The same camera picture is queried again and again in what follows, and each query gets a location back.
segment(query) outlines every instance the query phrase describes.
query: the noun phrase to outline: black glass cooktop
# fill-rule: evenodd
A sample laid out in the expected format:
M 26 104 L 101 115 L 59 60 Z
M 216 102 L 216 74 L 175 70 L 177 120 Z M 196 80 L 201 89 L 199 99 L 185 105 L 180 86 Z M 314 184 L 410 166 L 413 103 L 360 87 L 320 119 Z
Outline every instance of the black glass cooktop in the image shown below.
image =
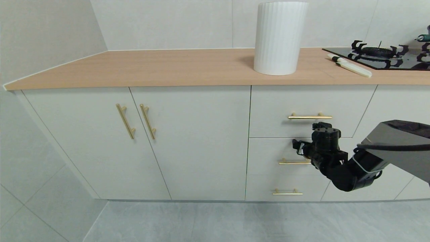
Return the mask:
M 430 43 L 425 43 L 421 49 L 409 49 L 406 45 L 388 48 L 363 47 L 366 44 L 360 42 L 354 41 L 352 48 L 333 47 L 323 50 L 376 70 L 430 71 Z

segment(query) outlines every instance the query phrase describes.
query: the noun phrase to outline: drawer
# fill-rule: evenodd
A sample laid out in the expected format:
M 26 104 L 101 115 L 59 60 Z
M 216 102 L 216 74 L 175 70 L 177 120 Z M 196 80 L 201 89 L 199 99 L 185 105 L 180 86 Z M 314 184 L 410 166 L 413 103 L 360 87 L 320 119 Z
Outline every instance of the drawer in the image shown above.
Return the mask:
M 246 201 L 320 201 L 329 181 L 323 175 L 248 175 L 246 179 Z M 273 195 L 294 193 L 302 195 Z
M 357 143 L 360 143 L 357 139 L 339 139 L 341 150 L 348 152 L 349 158 Z M 280 164 L 285 161 L 291 164 Z M 296 150 L 293 149 L 292 138 L 249 139 L 247 170 L 249 175 L 320 175 L 324 177 L 313 165 L 296 163 L 305 161 L 305 158 L 297 155 Z
M 325 121 L 352 137 L 376 85 L 252 86 L 250 137 L 310 137 L 312 123 Z M 332 119 L 289 119 L 317 116 Z

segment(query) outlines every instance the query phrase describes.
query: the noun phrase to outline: gold handle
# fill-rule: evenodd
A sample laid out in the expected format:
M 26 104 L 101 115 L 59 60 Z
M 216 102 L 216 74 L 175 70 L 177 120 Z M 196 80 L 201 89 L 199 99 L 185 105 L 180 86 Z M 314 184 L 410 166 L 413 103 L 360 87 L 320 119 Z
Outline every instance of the gold handle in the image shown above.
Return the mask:
M 134 140 L 134 132 L 136 131 L 136 129 L 135 128 L 130 129 L 130 125 L 124 115 L 124 112 L 127 110 L 127 107 L 124 106 L 121 108 L 121 105 L 117 104 L 117 109 L 118 109 L 118 112 L 120 112 L 120 116 L 123 119 L 123 122 L 124 122 L 124 125 L 126 126 L 127 131 L 129 132 L 130 138 Z
M 152 127 L 151 127 L 151 123 L 149 122 L 148 114 L 146 113 L 146 112 L 148 112 L 149 107 L 145 107 L 143 104 L 141 104 L 141 105 L 140 105 L 140 109 L 142 110 L 143 117 L 145 118 L 146 125 L 147 125 L 147 126 L 148 126 L 148 128 L 149 128 L 149 132 L 151 133 L 151 137 L 152 137 L 152 139 L 154 140 L 154 139 L 155 139 L 155 131 L 157 131 L 157 129 L 156 129 L 156 128 L 152 128 Z
M 295 112 L 288 116 L 288 119 L 332 119 L 333 116 L 324 116 L 323 113 L 318 113 L 318 116 L 296 116 Z
M 303 193 L 298 192 L 296 188 L 294 188 L 293 192 L 279 192 L 279 190 L 276 188 L 272 195 L 303 195 Z
M 287 162 L 285 158 L 282 158 L 282 162 L 279 162 L 279 164 L 311 164 L 311 162 L 309 159 L 306 159 L 306 161 Z

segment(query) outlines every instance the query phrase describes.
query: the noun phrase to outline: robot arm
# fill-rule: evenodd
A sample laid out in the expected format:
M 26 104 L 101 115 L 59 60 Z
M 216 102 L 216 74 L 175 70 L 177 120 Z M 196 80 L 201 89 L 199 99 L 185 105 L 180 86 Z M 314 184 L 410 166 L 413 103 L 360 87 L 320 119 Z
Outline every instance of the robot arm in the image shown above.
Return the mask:
M 348 153 L 339 149 L 339 129 L 323 122 L 313 124 L 312 129 L 312 142 L 293 140 L 293 148 L 342 191 L 370 186 L 389 163 L 430 184 L 430 125 L 381 122 L 349 160 Z

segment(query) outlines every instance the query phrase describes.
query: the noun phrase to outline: ribbed white vase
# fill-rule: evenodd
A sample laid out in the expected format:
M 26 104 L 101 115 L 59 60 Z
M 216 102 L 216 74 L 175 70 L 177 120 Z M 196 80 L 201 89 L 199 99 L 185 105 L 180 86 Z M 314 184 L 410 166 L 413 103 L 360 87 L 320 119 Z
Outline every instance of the ribbed white vase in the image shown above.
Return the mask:
M 307 6 L 305 2 L 258 5 L 255 71 L 277 76 L 296 71 Z

